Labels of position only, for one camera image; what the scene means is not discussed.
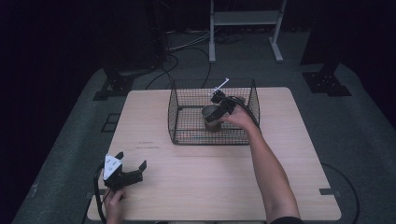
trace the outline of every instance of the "black wire cage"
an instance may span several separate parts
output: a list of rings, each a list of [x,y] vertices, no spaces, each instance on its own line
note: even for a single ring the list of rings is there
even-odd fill
[[[221,123],[217,132],[205,128],[202,109],[213,105],[213,90],[224,79],[175,79],[168,108],[168,130],[176,145],[248,145],[245,132],[228,123]],[[230,79],[220,88],[226,96],[243,97],[245,105],[260,123],[260,106],[256,84],[252,78]]]

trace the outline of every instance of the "white metal stand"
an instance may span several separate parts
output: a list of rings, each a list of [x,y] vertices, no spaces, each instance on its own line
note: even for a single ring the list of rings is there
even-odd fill
[[[276,26],[274,36],[269,37],[271,48],[278,63],[283,62],[279,47],[277,46],[277,37],[279,35],[280,25],[282,24],[287,0],[282,1],[280,10],[269,11],[231,11],[215,12],[214,0],[210,2],[210,40],[209,40],[209,61],[216,61],[215,52],[215,26],[218,25],[264,25],[274,24]]]

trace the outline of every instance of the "hand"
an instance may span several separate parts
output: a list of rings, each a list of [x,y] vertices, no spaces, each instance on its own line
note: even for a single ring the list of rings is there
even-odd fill
[[[120,200],[125,198],[125,189],[119,189],[115,193],[106,189],[105,208],[107,224],[120,224],[123,221],[122,204]]]
[[[233,113],[231,115],[225,115],[219,118],[218,121],[230,122],[231,124],[245,131],[252,126],[255,126],[248,112],[240,105],[235,106],[235,109],[233,110]]]

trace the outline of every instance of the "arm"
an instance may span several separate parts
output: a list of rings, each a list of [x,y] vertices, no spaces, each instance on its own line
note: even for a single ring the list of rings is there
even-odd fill
[[[254,173],[262,193],[268,223],[279,217],[300,218],[285,170],[245,109],[237,105],[230,116],[224,116],[219,120],[238,126],[247,134]]]
[[[107,189],[105,192],[106,224],[121,224],[123,221],[122,204],[120,200],[125,198],[125,189],[119,189],[115,193]]]

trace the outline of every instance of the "gray carpet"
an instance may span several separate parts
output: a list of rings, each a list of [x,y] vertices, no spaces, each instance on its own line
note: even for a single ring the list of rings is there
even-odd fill
[[[209,78],[252,77],[258,87],[288,87],[296,101],[318,157],[324,166],[342,217],[335,223],[391,223],[396,219],[396,132],[362,87],[359,78],[342,64],[335,75],[352,96],[329,97],[311,93],[302,72],[318,71],[321,64],[300,66],[309,33],[284,33],[278,39],[284,57],[275,61],[268,43],[270,34],[245,35],[231,45],[216,45],[217,61],[211,64]],[[193,40],[195,35],[170,35],[172,46]],[[207,52],[207,43],[195,45]],[[173,78],[205,78],[208,59],[198,49],[172,53],[177,67]],[[163,64],[170,69],[176,59]],[[134,90],[143,90],[161,74],[158,68],[138,77]],[[93,192],[92,178],[105,156],[113,133],[102,128],[107,116],[120,113],[125,97],[93,101],[106,80],[103,70],[92,75],[81,93],[51,153],[36,178],[36,192],[27,195],[14,223],[93,223],[85,218]],[[168,77],[162,76],[148,87],[167,89]],[[357,198],[352,184],[359,197]]]

